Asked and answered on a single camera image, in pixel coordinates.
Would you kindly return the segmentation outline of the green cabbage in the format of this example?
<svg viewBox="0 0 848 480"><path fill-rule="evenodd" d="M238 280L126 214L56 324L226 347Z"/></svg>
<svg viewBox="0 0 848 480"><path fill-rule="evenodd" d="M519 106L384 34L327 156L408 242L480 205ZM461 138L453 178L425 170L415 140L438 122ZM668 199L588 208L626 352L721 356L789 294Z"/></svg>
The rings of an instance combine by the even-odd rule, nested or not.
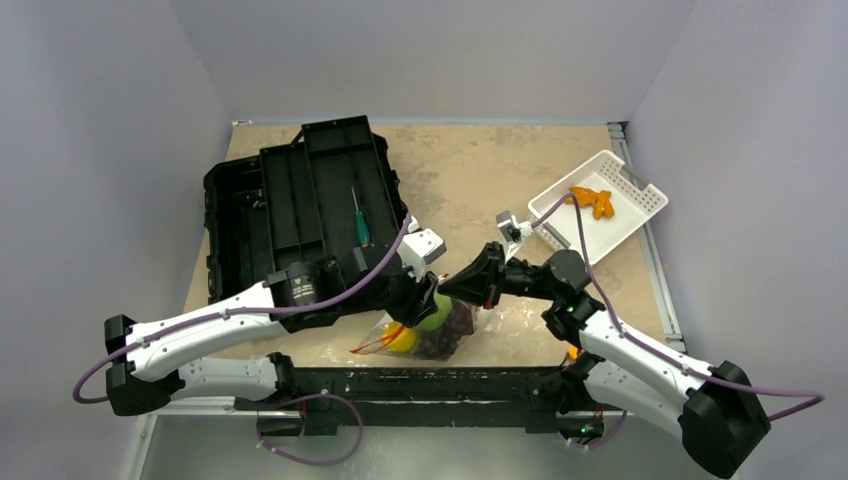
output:
<svg viewBox="0 0 848 480"><path fill-rule="evenodd" d="M435 293L433 296L437 310L421 320L416 329L422 332L432 332L439 329L448 319L452 311L452 299L446 295Z"/></svg>

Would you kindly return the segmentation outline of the yellow orange fruit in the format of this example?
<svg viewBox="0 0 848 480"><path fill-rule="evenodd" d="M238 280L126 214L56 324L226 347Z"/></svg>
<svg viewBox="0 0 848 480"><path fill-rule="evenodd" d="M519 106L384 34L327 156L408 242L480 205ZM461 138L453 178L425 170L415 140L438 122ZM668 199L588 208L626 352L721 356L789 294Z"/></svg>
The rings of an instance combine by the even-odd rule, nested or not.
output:
<svg viewBox="0 0 848 480"><path fill-rule="evenodd" d="M419 334L415 329L408 328L399 322L389 322L383 331L381 343L384 348L395 354L408 354L415 350L419 342Z"/></svg>

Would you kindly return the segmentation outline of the clear zip bag orange zipper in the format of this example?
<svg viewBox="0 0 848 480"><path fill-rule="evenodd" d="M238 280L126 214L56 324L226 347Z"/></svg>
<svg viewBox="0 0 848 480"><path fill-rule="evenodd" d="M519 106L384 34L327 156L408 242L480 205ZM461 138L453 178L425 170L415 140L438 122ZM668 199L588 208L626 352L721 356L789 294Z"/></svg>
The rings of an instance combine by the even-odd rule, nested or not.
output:
<svg viewBox="0 0 848 480"><path fill-rule="evenodd" d="M440 293L434 294L434 301L437 311L414 327L406 327L384 314L351 353L434 361L449 359L478 330L479 308Z"/></svg>

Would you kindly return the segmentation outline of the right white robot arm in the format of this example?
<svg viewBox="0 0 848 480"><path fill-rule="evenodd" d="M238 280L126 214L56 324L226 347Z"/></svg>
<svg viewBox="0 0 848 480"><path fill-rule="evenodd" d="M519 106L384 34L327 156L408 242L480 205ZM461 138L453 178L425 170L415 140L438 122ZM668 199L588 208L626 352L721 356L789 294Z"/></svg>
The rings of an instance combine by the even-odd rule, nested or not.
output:
<svg viewBox="0 0 848 480"><path fill-rule="evenodd" d="M771 429L746 372L730 361L692 358L641 333L587 293L591 280L575 251L560 250L532 265L507 258L501 244L490 242L438 290L485 309L503 295L550 301L542 318L552 335L598 359L562 379L569 404L595 400L634 414L680 440L709 474L733 477Z"/></svg>

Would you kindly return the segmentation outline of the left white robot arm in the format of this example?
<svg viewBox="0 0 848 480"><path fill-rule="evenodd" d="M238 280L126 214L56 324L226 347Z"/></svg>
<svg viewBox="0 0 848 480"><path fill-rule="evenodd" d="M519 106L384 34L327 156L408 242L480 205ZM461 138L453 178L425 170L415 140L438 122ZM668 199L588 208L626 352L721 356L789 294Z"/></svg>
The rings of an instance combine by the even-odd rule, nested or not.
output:
<svg viewBox="0 0 848 480"><path fill-rule="evenodd" d="M136 416L173 400L233 396L284 409L297 399L291 360L272 353L227 360L218 352L253 340L333 325L343 316L384 311L405 327L437 311L428 266L445 249L356 247L342 259L294 262L229 298L158 322L124 315L105 321L106 398L114 414Z"/></svg>

